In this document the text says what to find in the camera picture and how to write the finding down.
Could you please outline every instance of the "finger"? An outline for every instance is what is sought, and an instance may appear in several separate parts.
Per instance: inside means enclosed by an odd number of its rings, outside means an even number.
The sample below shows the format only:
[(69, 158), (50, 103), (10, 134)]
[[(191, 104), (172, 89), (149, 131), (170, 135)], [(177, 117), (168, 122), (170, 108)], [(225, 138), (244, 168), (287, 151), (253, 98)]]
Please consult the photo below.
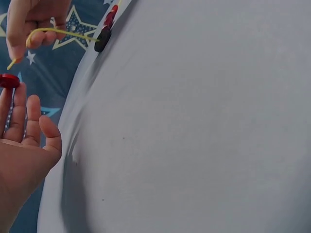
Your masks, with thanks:
[(62, 154), (62, 137), (58, 127), (47, 116), (41, 116), (39, 119), (41, 131), (45, 136), (45, 149), (54, 157), (56, 164)]
[(25, 19), (31, 8), (31, 1), (11, 0), (6, 27), (6, 41), (11, 59), (21, 59), (26, 52)]
[[(50, 20), (42, 21), (38, 24), (38, 28), (51, 28), (53, 25)], [(45, 37), (42, 41), (42, 45), (50, 45), (56, 40), (56, 33), (52, 31), (45, 32)]]
[(51, 45), (56, 40), (56, 33), (55, 32), (46, 32), (45, 39), (42, 42), (42, 45)]
[(14, 106), (10, 120), (10, 126), (4, 133), (3, 138), (11, 141), (21, 142), (24, 136), (26, 117), (26, 85), (20, 83), (14, 94)]
[(12, 93), (12, 89), (3, 89), (0, 95), (0, 138), (3, 136), (6, 119), (10, 111)]
[(33, 50), (39, 48), (42, 45), (45, 36), (45, 32), (35, 32), (34, 34), (32, 34), (29, 43), (27, 44), (27, 47)]
[[(59, 29), (59, 30), (66, 30), (66, 15), (60, 16), (60, 17), (55, 17), (55, 28)], [(64, 39), (66, 35), (63, 33), (56, 33), (56, 38), (58, 40), (62, 40)]]
[(32, 95), (27, 101), (27, 125), (26, 137), (22, 141), (23, 145), (39, 146), (40, 145), (40, 125), (39, 118), (41, 117), (40, 99), (36, 95)]

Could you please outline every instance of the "white fabric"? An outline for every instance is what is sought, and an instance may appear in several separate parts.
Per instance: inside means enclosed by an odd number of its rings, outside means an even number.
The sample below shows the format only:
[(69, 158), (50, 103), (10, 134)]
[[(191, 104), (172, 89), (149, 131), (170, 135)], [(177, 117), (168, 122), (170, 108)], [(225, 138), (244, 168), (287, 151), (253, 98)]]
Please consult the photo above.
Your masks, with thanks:
[(38, 232), (310, 232), (310, 9), (138, 0), (77, 71)]

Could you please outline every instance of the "white star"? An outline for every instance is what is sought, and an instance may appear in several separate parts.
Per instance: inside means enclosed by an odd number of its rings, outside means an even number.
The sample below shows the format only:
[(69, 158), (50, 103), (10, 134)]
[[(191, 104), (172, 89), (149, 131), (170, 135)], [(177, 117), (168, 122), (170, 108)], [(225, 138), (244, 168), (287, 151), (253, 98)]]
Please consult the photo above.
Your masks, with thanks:
[(31, 65), (32, 63), (35, 63), (34, 57), (35, 57), (35, 53), (31, 53), (30, 51), (28, 51), (28, 55), (26, 58), (29, 60), (29, 65)]
[(5, 37), (5, 31), (3, 30), (3, 28), (1, 27), (1, 24), (4, 20), (4, 18), (6, 17), (7, 13), (0, 15), (0, 37)]
[[(69, 11), (68, 16), (67, 16), (67, 19), (66, 19), (66, 22), (69, 22), (69, 21), (70, 21), (70, 19), (71, 19), (71, 17), (72, 17), (73, 14), (75, 14), (75, 16), (76, 16), (76, 18), (77, 18), (77, 20), (78, 20), (78, 23), (79, 23), (80, 25), (84, 25), (84, 26), (87, 26), (87, 27), (94, 28), (94, 30), (91, 30), (91, 31), (89, 31), (89, 32), (86, 32), (86, 33), (84, 33), (84, 35), (89, 35), (89, 34), (92, 34), (92, 33), (95, 33), (95, 32), (96, 32), (97, 25), (92, 25), (92, 24), (88, 24), (88, 23), (83, 23), (83, 22), (81, 21), (79, 15), (78, 15), (78, 12), (77, 12), (77, 10), (76, 10), (75, 5), (73, 5), (72, 8), (71, 8), (71, 10)], [(68, 39), (68, 40), (66, 40), (66, 41), (64, 41), (64, 42), (60, 42), (59, 40), (56, 40), (56, 42), (54, 43), (54, 46), (53, 46), (52, 50), (55, 50), (55, 49), (60, 48), (60, 47), (62, 47), (62, 46), (64, 46), (64, 45), (67, 45), (67, 44), (69, 44), (69, 43), (72, 42), (72, 41), (77, 42), (84, 50), (86, 50), (86, 46), (84, 46), (76, 37), (70, 38), (70, 39)]]
[(104, 0), (103, 5), (105, 4), (111, 4), (113, 3), (114, 0)]

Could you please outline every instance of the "yellow star outline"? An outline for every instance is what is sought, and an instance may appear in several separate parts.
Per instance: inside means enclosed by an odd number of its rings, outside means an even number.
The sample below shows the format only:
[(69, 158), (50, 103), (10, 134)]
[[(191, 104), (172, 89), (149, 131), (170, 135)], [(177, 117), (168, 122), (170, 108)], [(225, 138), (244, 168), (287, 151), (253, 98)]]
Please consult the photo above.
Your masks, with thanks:
[(0, 37), (6, 37), (5, 31), (1, 27), (1, 24), (6, 16), (7, 16), (7, 13), (0, 15)]
[[(94, 30), (89, 31), (89, 32), (86, 32), (86, 33), (84, 33), (84, 35), (87, 36), (87, 35), (90, 35), (90, 34), (96, 32), (97, 25), (92, 25), (92, 24), (88, 24), (88, 23), (83, 23), (83, 22), (81, 21), (79, 15), (78, 15), (78, 12), (77, 12), (77, 10), (76, 10), (75, 5), (73, 5), (72, 8), (71, 8), (71, 10), (69, 11), (68, 16), (67, 16), (67, 18), (66, 18), (66, 22), (68, 22), (68, 21), (70, 20), (72, 14), (75, 14), (75, 15), (76, 15), (76, 17), (77, 17), (77, 19), (78, 19), (78, 21), (79, 21), (79, 23), (80, 23), (81, 25), (94, 28)], [(73, 38), (71, 38), (71, 39), (69, 39), (69, 40), (66, 40), (66, 41), (64, 41), (64, 42), (60, 42), (59, 40), (56, 40), (55, 43), (54, 43), (54, 46), (53, 46), (52, 50), (55, 50), (55, 49), (58, 49), (58, 48), (60, 48), (60, 47), (62, 47), (62, 46), (64, 46), (64, 45), (67, 45), (67, 44), (71, 43), (72, 41), (77, 42), (82, 48), (84, 48), (84, 50), (86, 50), (86, 47), (85, 47), (76, 37), (73, 37)]]

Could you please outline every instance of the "hand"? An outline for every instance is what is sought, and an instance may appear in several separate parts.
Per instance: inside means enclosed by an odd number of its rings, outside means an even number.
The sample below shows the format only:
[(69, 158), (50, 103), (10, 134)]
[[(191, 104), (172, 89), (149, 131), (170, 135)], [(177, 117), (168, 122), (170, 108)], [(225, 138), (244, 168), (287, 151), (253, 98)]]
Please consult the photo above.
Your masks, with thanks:
[[(7, 15), (6, 42), (11, 59), (21, 61), (26, 52), (26, 39), (37, 28), (51, 27), (51, 17), (55, 27), (66, 30), (66, 17), (71, 0), (11, 0)], [(33, 35), (29, 48), (50, 45), (64, 34), (37, 32)]]
[[(40, 185), (61, 157), (61, 134), (47, 116), (41, 116), (40, 99), (30, 96), (27, 102), (26, 85), (21, 83), (14, 95), (10, 126), (4, 127), (10, 109), (12, 90), (0, 95), (0, 233), (7, 233), (19, 210)], [(40, 133), (46, 145), (40, 148)]]

